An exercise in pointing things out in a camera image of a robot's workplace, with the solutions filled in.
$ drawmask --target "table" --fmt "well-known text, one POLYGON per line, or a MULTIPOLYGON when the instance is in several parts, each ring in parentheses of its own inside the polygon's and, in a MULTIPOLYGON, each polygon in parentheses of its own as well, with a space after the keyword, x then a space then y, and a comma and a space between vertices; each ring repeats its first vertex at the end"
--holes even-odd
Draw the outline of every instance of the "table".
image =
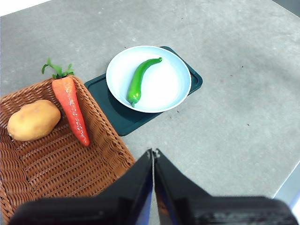
POLYGON ((47 57, 86 82, 125 48, 170 46, 203 85, 122 137, 133 156, 159 147, 212 195, 272 197, 300 159, 299 27, 271 0, 52 0, 1 17, 0 91, 51 76, 47 57))

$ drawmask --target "green pepper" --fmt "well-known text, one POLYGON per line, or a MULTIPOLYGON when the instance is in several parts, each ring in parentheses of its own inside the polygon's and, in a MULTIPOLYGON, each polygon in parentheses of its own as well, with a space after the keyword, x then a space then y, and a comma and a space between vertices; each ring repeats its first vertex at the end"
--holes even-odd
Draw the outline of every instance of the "green pepper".
POLYGON ((141 86, 144 73, 150 66, 159 63, 162 60, 161 57, 158 59, 146 60, 136 68, 127 92, 127 100, 131 103, 132 107, 134 107, 141 98, 141 86))

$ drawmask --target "carrot leaf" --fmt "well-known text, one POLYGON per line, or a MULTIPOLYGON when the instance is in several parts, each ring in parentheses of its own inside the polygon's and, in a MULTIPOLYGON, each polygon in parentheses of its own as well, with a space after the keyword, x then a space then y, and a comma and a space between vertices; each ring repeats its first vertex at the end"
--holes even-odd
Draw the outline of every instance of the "carrot leaf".
POLYGON ((53 65, 53 64, 51 63, 50 58, 48 58, 48 59, 47 59, 47 64, 45 64, 45 65, 43 66, 43 68, 42 68, 42 74, 44 74, 45 68, 46 68, 47 66, 52 67, 52 68, 56 71, 56 74, 53 74, 53 75, 52 75, 52 77, 53 77, 54 79, 61 79, 61 78, 65 77, 65 76, 67 76, 68 74, 74 75, 74 70, 71 69, 72 64, 69 64, 68 67, 67 67, 67 70, 66 70, 65 72, 62 72, 62 68, 61 68, 60 66, 53 65))

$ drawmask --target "wicker basket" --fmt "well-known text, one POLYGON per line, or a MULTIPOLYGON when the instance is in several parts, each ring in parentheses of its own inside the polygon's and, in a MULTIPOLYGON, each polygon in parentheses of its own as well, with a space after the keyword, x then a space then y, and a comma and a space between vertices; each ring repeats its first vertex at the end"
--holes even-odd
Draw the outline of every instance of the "wicker basket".
POLYGON ((40 197, 96 195, 118 179, 133 163, 125 144, 84 84, 72 76, 90 136, 82 146, 73 135, 51 88, 53 79, 4 96, 0 102, 0 198, 6 223, 18 205, 40 197), (46 137, 20 142, 7 132, 10 116, 39 99, 53 102, 61 120, 46 137))

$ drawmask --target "white plate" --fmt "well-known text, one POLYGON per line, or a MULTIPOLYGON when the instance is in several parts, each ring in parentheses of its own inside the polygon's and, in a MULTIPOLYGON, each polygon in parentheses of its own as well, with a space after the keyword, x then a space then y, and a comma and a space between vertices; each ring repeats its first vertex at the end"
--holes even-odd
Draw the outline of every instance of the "white plate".
POLYGON ((172 52, 155 46, 136 46, 117 54, 109 63, 106 82, 113 96, 123 105, 144 113, 159 113, 178 106, 191 88, 186 64, 172 52), (144 73, 141 99, 133 108, 127 91, 136 68, 144 61, 162 57, 144 73))

